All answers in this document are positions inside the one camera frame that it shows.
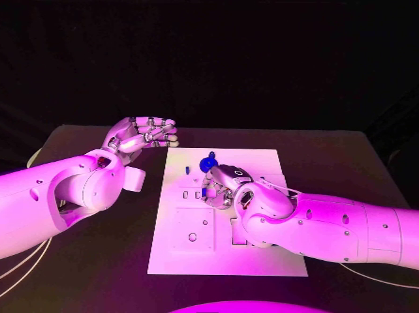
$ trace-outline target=white board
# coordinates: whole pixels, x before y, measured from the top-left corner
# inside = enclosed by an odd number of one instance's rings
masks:
[[[302,256],[279,246],[252,246],[236,232],[233,208],[216,210],[199,199],[199,163],[210,151],[219,164],[287,186],[276,150],[168,148],[148,274],[308,276]]]

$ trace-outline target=black backdrop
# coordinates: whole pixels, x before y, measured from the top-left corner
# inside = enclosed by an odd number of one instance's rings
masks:
[[[364,131],[419,82],[419,8],[0,4],[0,173],[62,124]]]

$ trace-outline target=robotic arm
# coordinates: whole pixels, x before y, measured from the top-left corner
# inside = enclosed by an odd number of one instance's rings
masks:
[[[145,172],[125,165],[142,148],[178,146],[175,132],[171,119],[125,118],[100,149],[0,176],[0,259],[106,210],[122,189],[141,190]]]
[[[387,263],[419,270],[419,211],[380,207],[320,194],[287,196],[265,178],[253,181],[235,166],[210,168],[216,209],[233,206],[239,230],[258,247],[279,245],[295,254],[337,263]]]

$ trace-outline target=blue knob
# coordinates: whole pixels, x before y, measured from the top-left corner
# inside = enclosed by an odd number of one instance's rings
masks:
[[[214,152],[210,152],[207,158],[201,159],[201,161],[200,161],[200,170],[204,173],[207,173],[207,171],[212,169],[212,167],[214,165],[217,165],[217,161],[216,161],[214,157],[216,157]]]

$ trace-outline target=table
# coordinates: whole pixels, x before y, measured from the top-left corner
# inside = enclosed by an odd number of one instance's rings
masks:
[[[276,149],[289,188],[408,207],[362,132],[177,126],[180,147]],[[33,166],[98,149],[108,130],[57,127]],[[0,299],[0,312],[168,312],[229,300],[276,301],[331,312],[419,312],[419,290],[382,284],[340,264],[307,257],[307,278],[148,275],[165,156],[167,148],[142,150],[132,163],[147,172],[142,191],[122,190],[106,211],[53,237],[36,269]],[[0,274],[31,251],[0,260]],[[0,281],[0,293],[33,262]],[[350,267],[395,283],[419,285],[419,271],[412,269],[386,264]]]

